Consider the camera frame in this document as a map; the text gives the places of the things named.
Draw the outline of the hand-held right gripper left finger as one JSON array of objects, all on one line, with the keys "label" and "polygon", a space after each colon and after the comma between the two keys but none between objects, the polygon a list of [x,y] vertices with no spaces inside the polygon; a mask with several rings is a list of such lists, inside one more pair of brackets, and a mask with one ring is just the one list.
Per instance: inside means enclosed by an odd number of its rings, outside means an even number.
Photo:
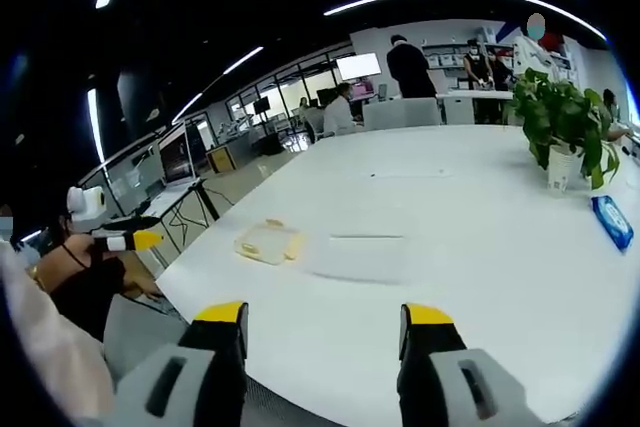
[{"label": "hand-held right gripper left finger", "polygon": [[116,426],[238,426],[247,391],[249,304],[211,305],[147,350],[117,384]]}]

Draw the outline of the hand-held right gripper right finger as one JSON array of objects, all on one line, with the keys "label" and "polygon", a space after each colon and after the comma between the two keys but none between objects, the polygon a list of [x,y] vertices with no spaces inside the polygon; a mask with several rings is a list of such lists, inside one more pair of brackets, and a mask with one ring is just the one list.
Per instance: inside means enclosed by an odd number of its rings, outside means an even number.
[{"label": "hand-held right gripper right finger", "polygon": [[451,316],[401,306],[397,393],[404,426],[542,426],[524,387],[482,349],[469,349]]}]

